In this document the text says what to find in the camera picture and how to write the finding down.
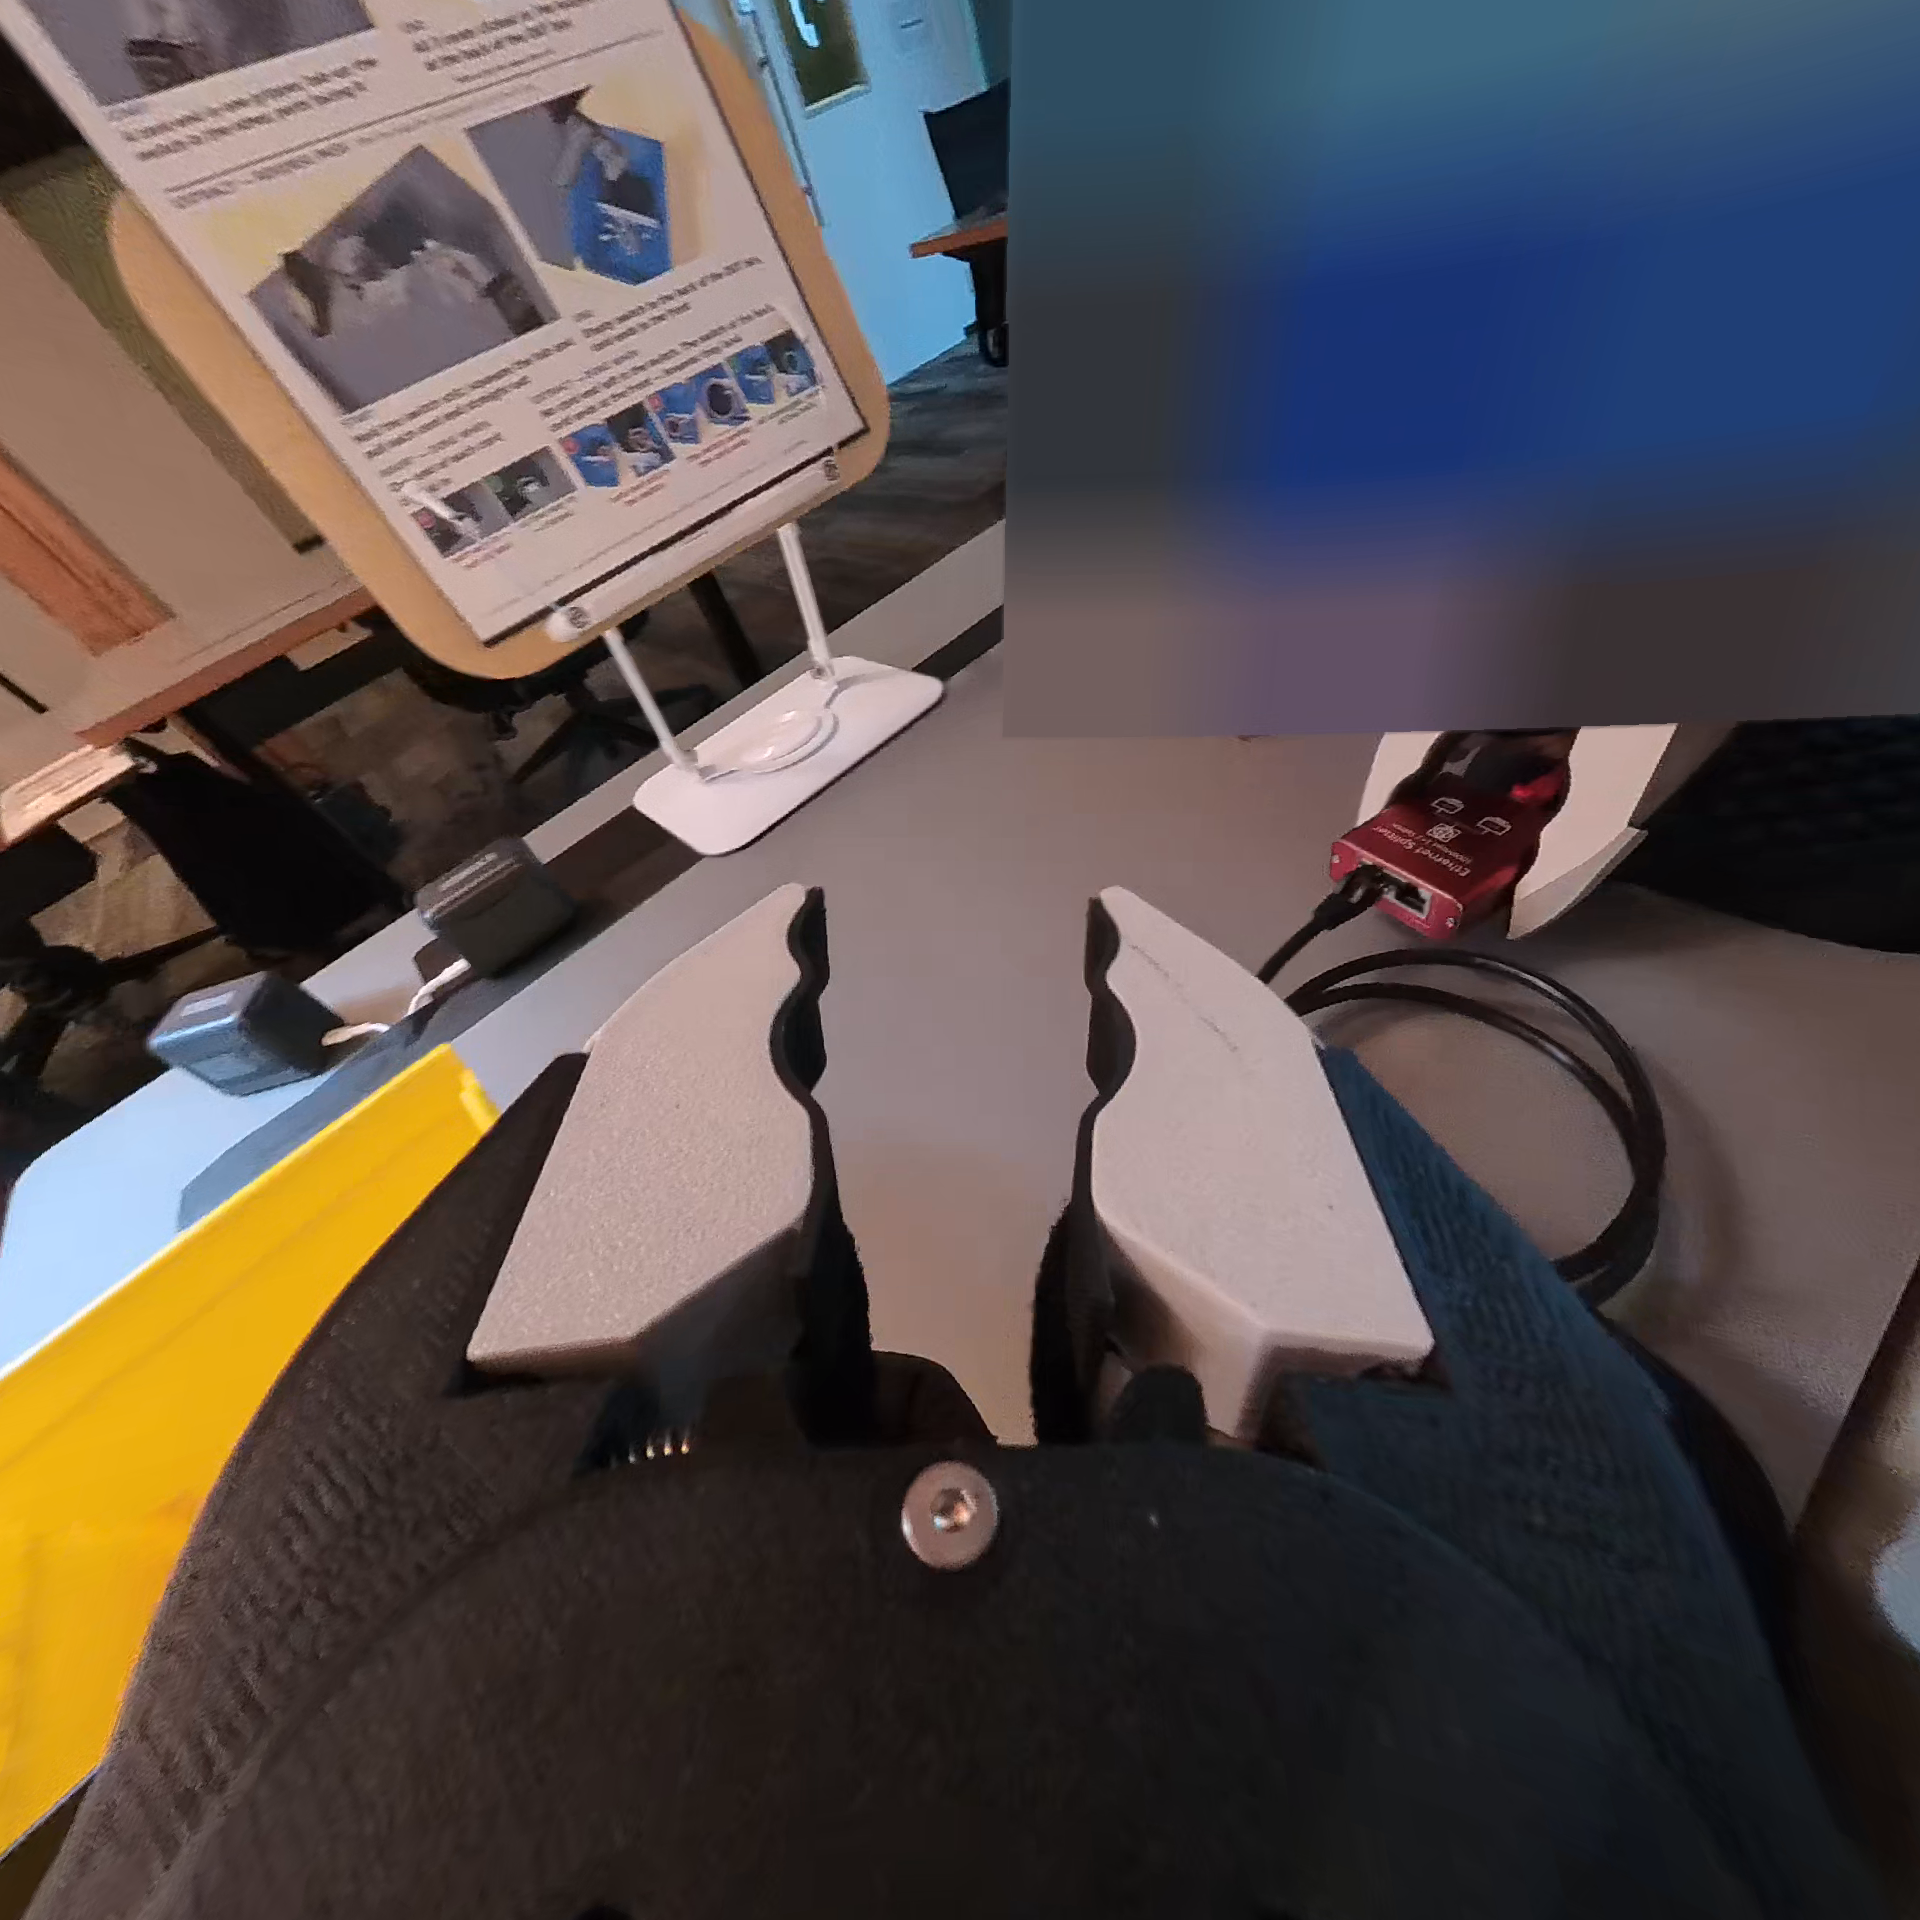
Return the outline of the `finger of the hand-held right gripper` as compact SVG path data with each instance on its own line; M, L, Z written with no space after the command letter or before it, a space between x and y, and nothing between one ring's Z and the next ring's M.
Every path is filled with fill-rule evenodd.
M1442 741L1444 731L1384 734L1361 791L1358 821L1366 822L1379 815L1403 782L1422 773L1430 750Z
M1581 726L1565 795L1506 905L1505 934L1526 939L1587 899L1641 841L1638 813L1680 726Z

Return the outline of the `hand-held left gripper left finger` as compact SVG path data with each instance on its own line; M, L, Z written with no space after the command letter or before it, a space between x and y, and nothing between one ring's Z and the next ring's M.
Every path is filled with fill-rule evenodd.
M825 1197L816 1142L825 895L782 884L685 949L589 1037L467 1359L606 1376L691 1428L800 1334L796 1265Z

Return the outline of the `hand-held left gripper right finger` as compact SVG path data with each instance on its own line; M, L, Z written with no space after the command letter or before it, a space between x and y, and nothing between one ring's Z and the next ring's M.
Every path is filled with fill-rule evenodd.
M1179 1367L1252 1446L1299 1376L1417 1376L1433 1331L1308 1023L1122 887L1089 905L1078 1149L1096 1359Z

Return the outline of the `red ethernet splitter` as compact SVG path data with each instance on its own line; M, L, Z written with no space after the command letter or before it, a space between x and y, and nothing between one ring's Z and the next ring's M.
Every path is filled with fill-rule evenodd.
M1334 881L1377 872L1384 913L1427 939L1457 936L1506 908L1565 789L1563 769L1520 783L1430 775L1344 830L1329 872Z

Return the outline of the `yellow plastic bin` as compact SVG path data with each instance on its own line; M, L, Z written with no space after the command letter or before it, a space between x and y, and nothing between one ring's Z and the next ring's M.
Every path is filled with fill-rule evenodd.
M213 1480L349 1280L496 1104L432 1046L180 1232L2 1383L2 1844L102 1758Z

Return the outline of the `grey desk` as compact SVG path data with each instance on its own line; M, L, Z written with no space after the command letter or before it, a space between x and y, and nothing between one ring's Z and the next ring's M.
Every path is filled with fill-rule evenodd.
M1032 1437L1033 1280L1089 1104L1089 901L1126 887L1249 968L1325 892L1372 735L1026 739L1004 648L754 848L694 864L453 1046L506 1109L662 961L822 887L843 1207L877 1343ZM1597 1006L1668 1126L1658 1255L1617 1303L1797 1520L1915 1268L1915 957L1608 884L1513 951ZM1526 1046L1386 1006L1334 1036L1548 1253L1617 1205L1593 1104ZM5 1224L5 1369L177 1235L179 1195L300 1088L168 1073L36 1158Z

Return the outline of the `black quilted wrist pad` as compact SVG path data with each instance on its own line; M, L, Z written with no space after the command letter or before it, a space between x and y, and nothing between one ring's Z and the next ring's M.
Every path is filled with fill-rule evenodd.
M1918 717L1745 721L1617 879L1728 918L1918 952Z

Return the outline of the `wooden table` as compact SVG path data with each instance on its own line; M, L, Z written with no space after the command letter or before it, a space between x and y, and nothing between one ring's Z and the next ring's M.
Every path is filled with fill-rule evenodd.
M308 591L289 608L205 635L174 616L154 632L93 656L21 590L2 588L5 759L42 765L80 739L168 719L265 661L371 613L373 595Z

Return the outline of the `white door with window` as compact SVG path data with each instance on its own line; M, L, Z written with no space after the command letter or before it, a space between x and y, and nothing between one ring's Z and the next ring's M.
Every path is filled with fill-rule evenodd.
M794 15L792 7L733 1L729 12L881 374L896 381L942 351L944 343L938 340L938 315L909 284L909 205L896 175L904 148L891 115L876 102L869 80L853 85L838 102L808 111L800 76L780 33L782 21Z

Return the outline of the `instruction poster board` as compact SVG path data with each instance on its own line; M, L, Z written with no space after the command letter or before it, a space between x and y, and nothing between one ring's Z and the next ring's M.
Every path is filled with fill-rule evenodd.
M869 477L890 398L678 4L5 4L146 315L408 638L569 652Z

